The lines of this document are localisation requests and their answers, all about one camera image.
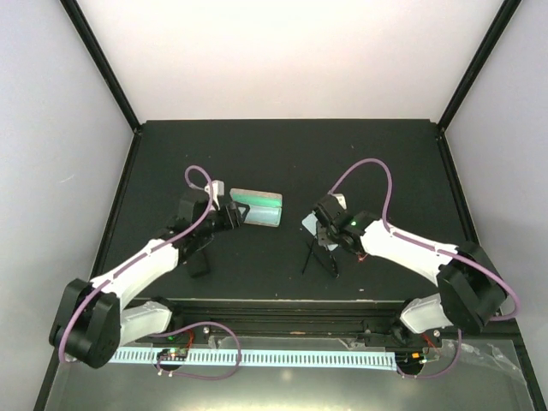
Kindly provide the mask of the black sunglasses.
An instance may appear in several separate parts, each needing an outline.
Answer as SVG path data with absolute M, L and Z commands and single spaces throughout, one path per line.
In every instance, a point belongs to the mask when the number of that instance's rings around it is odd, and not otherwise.
M 327 246 L 321 245 L 317 236 L 314 236 L 313 239 L 307 243 L 307 256 L 301 269 L 302 275 L 305 274 L 312 259 L 314 259 L 332 278 L 337 279 L 340 277 L 337 260 L 333 252 Z

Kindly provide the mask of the grey glasses case green lining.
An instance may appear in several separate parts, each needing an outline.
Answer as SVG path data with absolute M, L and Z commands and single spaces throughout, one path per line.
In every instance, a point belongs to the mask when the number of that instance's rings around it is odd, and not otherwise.
M 282 219 L 283 196 L 242 188 L 231 188 L 233 201 L 241 203 L 239 209 L 245 214 L 244 223 L 277 228 Z

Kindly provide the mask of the light blue cleaning cloth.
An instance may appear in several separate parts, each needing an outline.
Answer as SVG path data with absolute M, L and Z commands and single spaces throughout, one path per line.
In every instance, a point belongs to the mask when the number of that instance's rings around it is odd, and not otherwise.
M 281 208 L 251 205 L 249 212 L 246 215 L 245 223 L 267 227 L 278 227 L 281 222 L 281 216 Z

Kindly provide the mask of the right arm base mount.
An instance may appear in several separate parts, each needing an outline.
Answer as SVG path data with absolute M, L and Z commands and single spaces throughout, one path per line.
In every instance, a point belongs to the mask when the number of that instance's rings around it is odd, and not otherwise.
M 441 359 L 442 343 L 428 332 L 414 334 L 399 319 L 364 320 L 360 339 L 395 356 L 398 372 L 417 378 L 427 363 Z

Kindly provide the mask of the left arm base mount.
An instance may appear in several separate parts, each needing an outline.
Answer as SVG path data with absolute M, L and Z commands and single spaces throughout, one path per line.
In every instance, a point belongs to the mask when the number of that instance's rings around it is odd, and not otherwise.
M 157 375 L 162 376 L 166 374 L 172 377 L 175 372 L 178 372 L 183 363 L 188 359 L 188 354 L 194 346 L 195 338 L 196 335 L 193 329 L 166 337 L 165 340 L 168 345 L 155 354 L 155 359 L 152 362 Z

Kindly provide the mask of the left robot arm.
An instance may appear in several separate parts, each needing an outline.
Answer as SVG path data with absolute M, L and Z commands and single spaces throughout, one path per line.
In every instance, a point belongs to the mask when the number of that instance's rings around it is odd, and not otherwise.
M 61 362 L 104 366 L 116 351 L 143 337 L 177 340 L 183 333 L 181 309 L 165 297 L 131 307 L 130 302 L 161 276 L 183 266 L 191 278 L 210 273 L 205 249 L 219 232 L 243 225 L 249 205 L 220 202 L 209 190 L 191 191 L 177 215 L 136 255 L 86 282 L 64 289 L 49 343 Z

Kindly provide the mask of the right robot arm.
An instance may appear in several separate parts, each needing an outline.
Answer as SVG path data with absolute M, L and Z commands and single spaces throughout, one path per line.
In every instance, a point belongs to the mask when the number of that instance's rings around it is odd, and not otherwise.
M 340 247 L 360 259 L 386 259 L 437 287 L 433 295 L 412 299 L 399 318 L 391 320 L 390 337 L 400 345 L 426 331 L 451 326 L 478 335 L 509 296 L 479 245 L 438 243 L 400 231 L 370 212 L 352 214 L 341 194 L 323 197 L 302 225 L 328 251 Z

